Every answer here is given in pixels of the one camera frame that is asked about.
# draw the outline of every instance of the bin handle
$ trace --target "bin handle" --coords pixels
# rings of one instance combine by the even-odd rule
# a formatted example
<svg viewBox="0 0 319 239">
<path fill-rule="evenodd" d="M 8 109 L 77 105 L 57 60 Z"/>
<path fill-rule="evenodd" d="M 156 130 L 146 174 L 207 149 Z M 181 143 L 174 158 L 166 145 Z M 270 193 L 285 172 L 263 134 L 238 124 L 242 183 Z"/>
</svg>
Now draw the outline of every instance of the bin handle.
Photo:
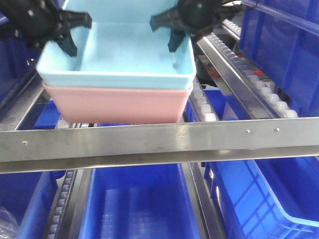
<svg viewBox="0 0 319 239">
<path fill-rule="evenodd" d="M 274 16 L 280 20 L 288 22 L 298 28 L 301 28 L 307 32 L 310 32 L 316 36 L 319 36 L 319 25 L 315 24 L 311 21 L 302 19 L 301 17 L 294 16 L 292 14 L 286 13 L 284 11 L 278 10 L 276 8 L 264 5 L 262 3 L 258 3 L 256 5 L 256 1 L 253 0 L 242 0 L 242 3 L 254 7 L 255 9 L 262 11 L 268 15 Z"/>
</svg>

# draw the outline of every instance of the pink plastic tray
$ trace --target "pink plastic tray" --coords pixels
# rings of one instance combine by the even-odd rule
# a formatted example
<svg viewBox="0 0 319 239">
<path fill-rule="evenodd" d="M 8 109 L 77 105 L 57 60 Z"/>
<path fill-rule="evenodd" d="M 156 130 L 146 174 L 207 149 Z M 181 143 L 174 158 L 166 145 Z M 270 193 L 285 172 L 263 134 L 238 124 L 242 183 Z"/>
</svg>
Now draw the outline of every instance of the pink plastic tray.
<svg viewBox="0 0 319 239">
<path fill-rule="evenodd" d="M 43 83 L 67 122 L 175 123 L 189 90 L 53 87 Z"/>
</svg>

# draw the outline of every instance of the rivet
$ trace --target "rivet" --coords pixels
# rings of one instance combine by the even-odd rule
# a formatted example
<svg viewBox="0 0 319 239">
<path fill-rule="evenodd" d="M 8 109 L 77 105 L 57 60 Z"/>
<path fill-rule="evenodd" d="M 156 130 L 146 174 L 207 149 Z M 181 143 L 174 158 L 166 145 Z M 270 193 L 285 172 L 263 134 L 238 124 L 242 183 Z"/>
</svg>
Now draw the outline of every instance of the rivet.
<svg viewBox="0 0 319 239">
<path fill-rule="evenodd" d="M 29 10 L 28 13 L 29 13 L 30 16 L 34 15 L 32 10 Z"/>
<path fill-rule="evenodd" d="M 42 8 L 42 9 L 45 9 L 45 2 L 42 0 L 42 1 L 40 1 L 40 7 Z"/>
</svg>

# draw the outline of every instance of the light blue plastic tray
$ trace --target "light blue plastic tray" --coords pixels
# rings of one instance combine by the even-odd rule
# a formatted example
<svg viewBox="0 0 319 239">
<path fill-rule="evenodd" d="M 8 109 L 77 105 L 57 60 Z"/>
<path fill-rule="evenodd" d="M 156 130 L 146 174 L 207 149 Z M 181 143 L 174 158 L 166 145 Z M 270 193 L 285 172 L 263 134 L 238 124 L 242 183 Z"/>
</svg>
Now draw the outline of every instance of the light blue plastic tray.
<svg viewBox="0 0 319 239">
<path fill-rule="evenodd" d="M 37 65 L 50 86 L 188 89 L 195 76 L 190 38 L 168 51 L 170 29 L 155 33 L 151 15 L 175 0 L 67 0 L 64 8 L 88 11 L 92 29 L 71 31 L 78 56 L 69 57 L 48 42 Z"/>
</svg>

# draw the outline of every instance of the plastic tray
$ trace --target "plastic tray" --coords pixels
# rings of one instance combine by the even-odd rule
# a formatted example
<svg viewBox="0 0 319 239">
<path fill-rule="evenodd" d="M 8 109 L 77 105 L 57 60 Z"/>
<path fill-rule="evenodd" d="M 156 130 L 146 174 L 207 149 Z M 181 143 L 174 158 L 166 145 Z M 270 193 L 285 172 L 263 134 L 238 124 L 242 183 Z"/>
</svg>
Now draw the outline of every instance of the plastic tray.
<svg viewBox="0 0 319 239">
<path fill-rule="evenodd" d="M 16 239 L 41 239 L 57 183 L 54 172 L 0 174 L 0 206 L 19 224 Z"/>
<path fill-rule="evenodd" d="M 317 158 L 210 162 L 205 178 L 229 239 L 319 238 Z"/>
<path fill-rule="evenodd" d="M 50 87 L 44 84 L 67 122 L 179 122 L 189 90 Z"/>
<path fill-rule="evenodd" d="M 170 29 L 153 33 L 149 25 L 151 15 L 174 4 L 175 0 L 67 0 L 65 9 L 90 13 L 92 29 L 72 30 L 77 57 L 49 42 L 37 65 L 40 76 L 50 86 L 188 89 L 195 76 L 190 38 L 169 53 Z"/>
<path fill-rule="evenodd" d="M 256 0 L 243 0 L 254 6 Z M 259 0 L 247 11 L 240 48 L 308 113 L 319 116 L 319 1 Z"/>
<path fill-rule="evenodd" d="M 199 239 L 180 164 L 94 169 L 79 239 Z"/>
</svg>

